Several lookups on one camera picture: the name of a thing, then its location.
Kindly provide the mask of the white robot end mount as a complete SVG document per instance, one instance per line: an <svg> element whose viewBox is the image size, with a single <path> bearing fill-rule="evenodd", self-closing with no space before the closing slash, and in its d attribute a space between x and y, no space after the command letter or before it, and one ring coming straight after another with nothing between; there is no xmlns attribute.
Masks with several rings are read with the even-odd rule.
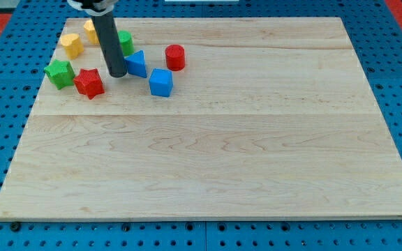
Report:
<svg viewBox="0 0 402 251"><path fill-rule="evenodd" d="M67 3L90 16L102 16L113 11L117 0L67 0Z"/></svg>

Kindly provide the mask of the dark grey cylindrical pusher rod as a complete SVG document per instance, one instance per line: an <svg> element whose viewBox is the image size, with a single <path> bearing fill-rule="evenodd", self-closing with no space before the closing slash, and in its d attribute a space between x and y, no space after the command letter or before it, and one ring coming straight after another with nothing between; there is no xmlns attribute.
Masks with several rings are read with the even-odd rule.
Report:
<svg viewBox="0 0 402 251"><path fill-rule="evenodd" d="M101 16L92 16L91 20L110 76L125 76L127 74L127 67L124 62L124 55L112 12Z"/></svg>

